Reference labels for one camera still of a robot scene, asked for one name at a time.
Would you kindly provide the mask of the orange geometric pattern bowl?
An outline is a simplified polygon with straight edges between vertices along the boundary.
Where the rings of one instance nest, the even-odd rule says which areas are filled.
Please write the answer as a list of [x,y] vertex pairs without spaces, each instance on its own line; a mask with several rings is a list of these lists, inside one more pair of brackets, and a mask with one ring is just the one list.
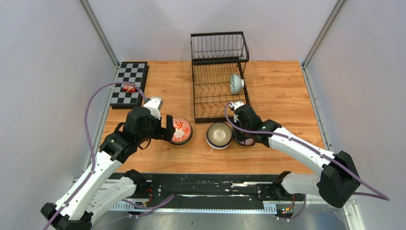
[[232,129],[232,138],[234,142],[240,146],[249,147],[255,145],[255,142],[252,138],[246,137],[244,132],[239,131],[235,128]]

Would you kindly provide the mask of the beige interior bowl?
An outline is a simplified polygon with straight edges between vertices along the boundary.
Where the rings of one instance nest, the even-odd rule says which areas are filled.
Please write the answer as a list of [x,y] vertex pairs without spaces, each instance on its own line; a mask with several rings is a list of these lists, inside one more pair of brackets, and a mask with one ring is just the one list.
[[231,129],[226,123],[213,123],[206,131],[207,139],[215,145],[224,145],[232,140]]

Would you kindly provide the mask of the teal dashed pattern bowl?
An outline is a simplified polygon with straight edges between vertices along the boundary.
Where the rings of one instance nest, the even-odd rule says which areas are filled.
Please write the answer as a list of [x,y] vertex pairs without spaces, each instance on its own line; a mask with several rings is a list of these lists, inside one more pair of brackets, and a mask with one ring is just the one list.
[[230,90],[231,93],[238,94],[245,86],[245,81],[237,74],[231,74],[230,76]]

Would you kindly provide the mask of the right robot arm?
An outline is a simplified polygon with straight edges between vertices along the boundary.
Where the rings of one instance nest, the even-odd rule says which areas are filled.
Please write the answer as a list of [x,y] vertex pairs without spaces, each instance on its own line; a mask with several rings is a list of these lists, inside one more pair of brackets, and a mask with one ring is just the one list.
[[229,107],[234,112],[231,124],[238,141],[248,139],[253,144],[282,151],[312,170],[313,174],[283,172],[273,187],[279,200],[286,200],[292,194],[314,195],[341,208],[359,188],[359,174],[347,152],[334,153],[319,148],[273,120],[262,121],[253,108],[243,102],[231,103]]

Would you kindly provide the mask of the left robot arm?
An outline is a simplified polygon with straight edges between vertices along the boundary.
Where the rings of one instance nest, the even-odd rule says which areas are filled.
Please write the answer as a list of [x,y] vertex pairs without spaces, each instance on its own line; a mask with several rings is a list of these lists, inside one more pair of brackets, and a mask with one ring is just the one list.
[[146,178],[136,170],[127,171],[115,184],[100,192],[107,179],[151,139],[171,141],[175,133],[173,116],[166,116],[162,127],[160,106],[145,104],[133,108],[92,155],[91,164],[77,182],[56,202],[46,203],[41,213],[45,229],[89,230],[95,222],[120,201],[147,194]]

